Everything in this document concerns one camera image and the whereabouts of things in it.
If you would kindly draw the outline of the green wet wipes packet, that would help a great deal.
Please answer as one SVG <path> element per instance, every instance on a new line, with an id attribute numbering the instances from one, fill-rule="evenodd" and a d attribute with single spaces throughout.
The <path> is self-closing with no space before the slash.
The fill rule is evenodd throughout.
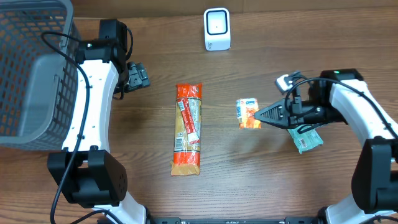
<path id="1" fill-rule="evenodd" d="M 298 130 L 301 127 L 302 126 L 299 126 L 295 129 L 287 130 L 290 136 L 292 137 L 293 142 L 300 154 L 303 154 L 304 152 L 307 151 L 311 151 L 312 149 L 315 149 L 316 147 L 323 145 L 322 138 L 314 129 L 300 134 Z"/>

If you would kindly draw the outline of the orange spaghetti packet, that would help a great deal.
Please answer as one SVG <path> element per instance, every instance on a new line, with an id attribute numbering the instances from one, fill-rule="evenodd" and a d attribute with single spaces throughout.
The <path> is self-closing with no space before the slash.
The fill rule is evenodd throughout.
<path id="1" fill-rule="evenodd" d="M 172 176 L 199 175 L 202 84 L 179 83 L 176 96 Z"/>

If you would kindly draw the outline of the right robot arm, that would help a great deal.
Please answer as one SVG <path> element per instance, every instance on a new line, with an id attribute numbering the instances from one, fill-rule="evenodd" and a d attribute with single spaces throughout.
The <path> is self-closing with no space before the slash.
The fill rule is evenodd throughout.
<path id="1" fill-rule="evenodd" d="M 344 122 L 362 147 L 351 179 L 351 195 L 315 217 L 287 217 L 286 223 L 375 223 L 397 213 L 397 123 L 370 93 L 355 68 L 324 70 L 307 78 L 300 72 L 279 77 L 284 99 L 254 113 L 262 123 L 300 134 Z"/>

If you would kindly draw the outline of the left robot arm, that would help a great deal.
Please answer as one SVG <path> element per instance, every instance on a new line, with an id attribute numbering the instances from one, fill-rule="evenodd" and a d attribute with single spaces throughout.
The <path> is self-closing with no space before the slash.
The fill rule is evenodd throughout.
<path id="1" fill-rule="evenodd" d="M 77 223 L 99 213 L 105 215 L 106 223 L 153 223 L 149 210 L 128 192 L 126 170 L 109 147 L 113 96 L 150 86 L 143 64 L 130 61 L 132 32 L 117 19 L 103 19 L 97 39 L 77 40 L 77 44 L 73 58 L 62 54 L 78 71 L 78 88 L 62 150 L 47 159 L 58 185 L 50 222 L 55 223 L 56 206 L 63 195 L 68 203 L 91 209 Z"/>

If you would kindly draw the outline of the white barcode scanner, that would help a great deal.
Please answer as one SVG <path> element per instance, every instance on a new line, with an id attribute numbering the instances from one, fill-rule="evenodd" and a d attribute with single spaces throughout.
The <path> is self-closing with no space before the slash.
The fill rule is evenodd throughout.
<path id="1" fill-rule="evenodd" d="M 231 47 L 231 26 L 227 8 L 207 9 L 203 14 L 203 23 L 206 50 L 229 50 Z"/>

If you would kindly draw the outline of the grey plastic mesh basket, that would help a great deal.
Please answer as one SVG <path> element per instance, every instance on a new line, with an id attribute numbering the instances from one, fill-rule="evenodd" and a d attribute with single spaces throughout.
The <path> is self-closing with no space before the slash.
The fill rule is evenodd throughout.
<path id="1" fill-rule="evenodd" d="M 72 120 L 79 37 L 70 1 L 1 1 L 1 145 L 58 150 Z"/>

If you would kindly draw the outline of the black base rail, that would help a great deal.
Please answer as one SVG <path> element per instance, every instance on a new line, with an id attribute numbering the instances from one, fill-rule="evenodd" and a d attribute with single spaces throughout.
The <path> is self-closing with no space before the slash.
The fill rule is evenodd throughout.
<path id="1" fill-rule="evenodd" d="M 283 219 L 181 219 L 178 217 L 150 218 L 147 224 L 325 224 L 318 217 L 285 217 Z"/>

